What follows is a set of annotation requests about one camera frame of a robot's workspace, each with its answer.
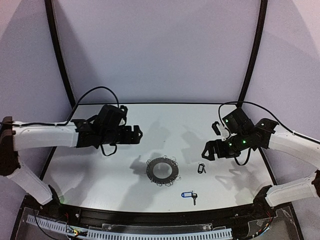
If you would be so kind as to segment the metal ring disc with keyrings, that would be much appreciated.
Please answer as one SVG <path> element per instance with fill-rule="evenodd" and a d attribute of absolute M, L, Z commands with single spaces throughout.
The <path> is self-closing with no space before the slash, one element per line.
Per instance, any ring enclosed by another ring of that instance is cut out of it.
<path fill-rule="evenodd" d="M 180 181 L 179 164 L 177 159 L 166 155 L 154 159 L 148 159 L 146 162 L 145 174 L 152 183 L 157 186 L 170 187 L 176 181 Z"/>

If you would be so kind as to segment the blue tag key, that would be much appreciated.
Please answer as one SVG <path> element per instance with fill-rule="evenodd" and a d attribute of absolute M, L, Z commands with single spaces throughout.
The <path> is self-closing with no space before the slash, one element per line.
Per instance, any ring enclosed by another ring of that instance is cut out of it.
<path fill-rule="evenodd" d="M 184 199 L 191 198 L 193 201 L 193 205 L 195 206 L 197 204 L 198 194 L 193 191 L 182 192 L 181 197 Z"/>

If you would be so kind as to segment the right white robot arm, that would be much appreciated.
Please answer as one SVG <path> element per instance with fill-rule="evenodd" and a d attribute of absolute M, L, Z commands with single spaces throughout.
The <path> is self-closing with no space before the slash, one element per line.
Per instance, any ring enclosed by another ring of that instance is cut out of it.
<path fill-rule="evenodd" d="M 317 168 L 308 177 L 281 185 L 264 186 L 255 196 L 253 204 L 261 208 L 274 208 L 281 204 L 320 196 L 320 142 L 286 128 L 278 119 L 263 118 L 257 124 L 238 107 L 212 124 L 220 139 L 208 141 L 202 158 L 236 159 L 241 152 L 258 148 L 271 149 L 296 157 Z"/>

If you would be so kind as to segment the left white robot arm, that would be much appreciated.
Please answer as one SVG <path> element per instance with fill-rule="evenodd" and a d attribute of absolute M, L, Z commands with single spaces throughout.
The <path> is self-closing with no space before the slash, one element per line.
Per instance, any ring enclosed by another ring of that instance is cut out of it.
<path fill-rule="evenodd" d="M 52 186 L 44 183 L 20 159 L 19 151 L 68 147 L 102 149 L 104 145 L 137 145 L 143 132 L 138 125 L 122 124 L 124 118 L 101 122 L 94 115 L 57 123 L 24 123 L 5 117 L 0 123 L 0 175 L 31 195 L 40 205 L 60 205 Z"/>

